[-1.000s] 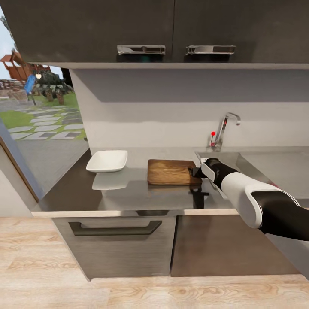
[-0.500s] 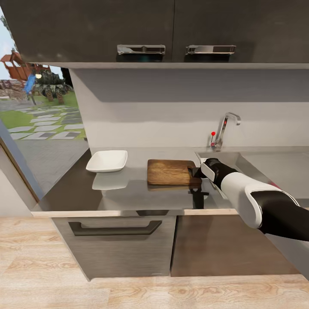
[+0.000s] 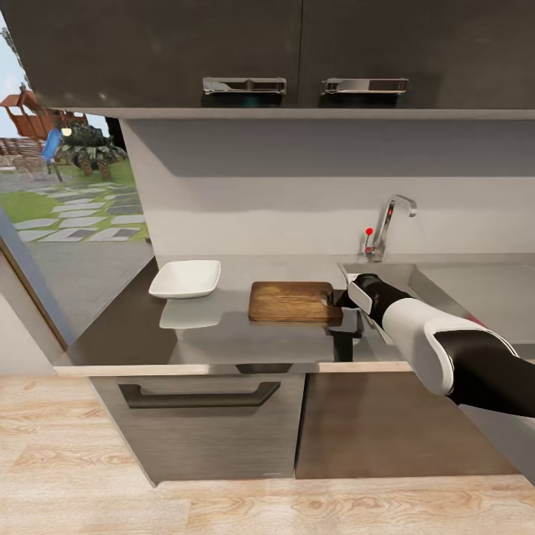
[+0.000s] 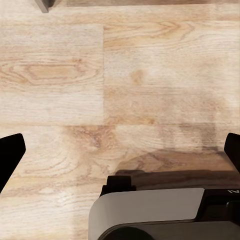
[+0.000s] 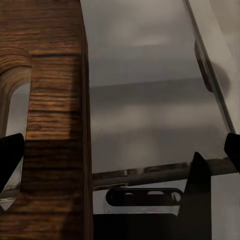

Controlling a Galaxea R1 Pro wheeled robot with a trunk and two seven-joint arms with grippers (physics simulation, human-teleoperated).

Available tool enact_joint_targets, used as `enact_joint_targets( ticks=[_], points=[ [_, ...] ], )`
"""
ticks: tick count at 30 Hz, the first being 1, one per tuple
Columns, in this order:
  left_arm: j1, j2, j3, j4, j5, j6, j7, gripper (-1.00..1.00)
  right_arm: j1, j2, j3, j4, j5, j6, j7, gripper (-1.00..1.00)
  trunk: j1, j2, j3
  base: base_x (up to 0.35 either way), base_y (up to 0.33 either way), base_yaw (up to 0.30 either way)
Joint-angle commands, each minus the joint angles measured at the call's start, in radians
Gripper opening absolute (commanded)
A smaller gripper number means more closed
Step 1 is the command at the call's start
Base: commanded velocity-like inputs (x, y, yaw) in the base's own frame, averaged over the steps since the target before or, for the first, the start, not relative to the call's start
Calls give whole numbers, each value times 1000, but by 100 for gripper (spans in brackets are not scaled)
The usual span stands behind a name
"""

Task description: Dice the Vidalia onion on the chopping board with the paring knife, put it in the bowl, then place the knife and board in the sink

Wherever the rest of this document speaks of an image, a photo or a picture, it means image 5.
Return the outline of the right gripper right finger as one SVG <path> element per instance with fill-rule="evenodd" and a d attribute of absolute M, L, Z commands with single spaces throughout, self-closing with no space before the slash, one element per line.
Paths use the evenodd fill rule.
<path fill-rule="evenodd" d="M 226 137 L 224 151 L 240 173 L 240 135 L 229 133 Z"/>

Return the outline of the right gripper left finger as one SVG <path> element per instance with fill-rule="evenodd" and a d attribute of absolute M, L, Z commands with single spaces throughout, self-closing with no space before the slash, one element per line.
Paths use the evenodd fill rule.
<path fill-rule="evenodd" d="M 0 138 L 0 193 L 23 158 L 24 148 L 22 133 Z"/>

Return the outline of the cutting board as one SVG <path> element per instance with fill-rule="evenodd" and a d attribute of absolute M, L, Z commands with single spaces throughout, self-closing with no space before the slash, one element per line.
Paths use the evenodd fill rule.
<path fill-rule="evenodd" d="M 0 0 L 0 75 L 32 67 L 20 191 L 0 240 L 90 240 L 80 0 Z"/>

